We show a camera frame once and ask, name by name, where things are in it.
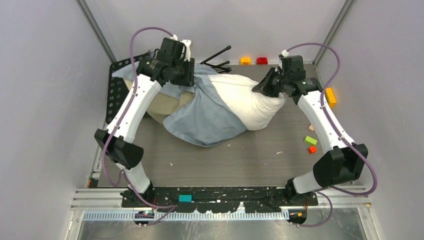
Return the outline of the white pillow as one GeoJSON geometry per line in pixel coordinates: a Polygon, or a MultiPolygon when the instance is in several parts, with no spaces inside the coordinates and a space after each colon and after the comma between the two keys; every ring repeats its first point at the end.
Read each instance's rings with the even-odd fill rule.
{"type": "Polygon", "coordinates": [[[268,97],[254,92],[257,81],[239,74],[211,74],[208,76],[220,98],[242,121],[249,131],[262,130],[283,107],[283,94],[268,97]]]}

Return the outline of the blue beige patchwork pillowcase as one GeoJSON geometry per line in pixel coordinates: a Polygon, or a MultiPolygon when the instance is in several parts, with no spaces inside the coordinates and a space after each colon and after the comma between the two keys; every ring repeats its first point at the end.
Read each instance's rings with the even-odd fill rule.
{"type": "Polygon", "coordinates": [[[247,131],[247,127],[218,94],[208,66],[194,68],[192,87],[166,83],[146,112],[173,136],[200,147],[213,147],[247,131]]]}

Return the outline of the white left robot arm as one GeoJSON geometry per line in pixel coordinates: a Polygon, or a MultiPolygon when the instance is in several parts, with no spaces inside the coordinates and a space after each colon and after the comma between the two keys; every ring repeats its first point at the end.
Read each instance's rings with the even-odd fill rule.
{"type": "Polygon", "coordinates": [[[134,80],[115,118],[105,130],[97,129],[94,137],[102,155],[109,157],[122,171],[141,207],[153,202],[152,183],[142,166],[144,150],[135,145],[137,128],[148,106],[166,83],[194,85],[195,59],[191,57],[191,40],[165,37],[155,56],[143,56],[132,63],[134,80]]]}

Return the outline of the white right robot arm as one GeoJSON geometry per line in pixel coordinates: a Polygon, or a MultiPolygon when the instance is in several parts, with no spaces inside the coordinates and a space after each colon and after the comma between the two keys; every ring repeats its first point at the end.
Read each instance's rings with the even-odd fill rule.
{"type": "Polygon", "coordinates": [[[280,64],[271,67],[253,92],[267,97],[285,93],[306,115],[321,144],[323,156],[310,172],[287,181],[284,197],[291,205],[299,205],[306,194],[357,180],[363,171],[368,149],[357,144],[345,133],[335,119],[329,104],[322,95],[324,89],[314,78],[307,78],[300,55],[279,55],[280,64]]]}

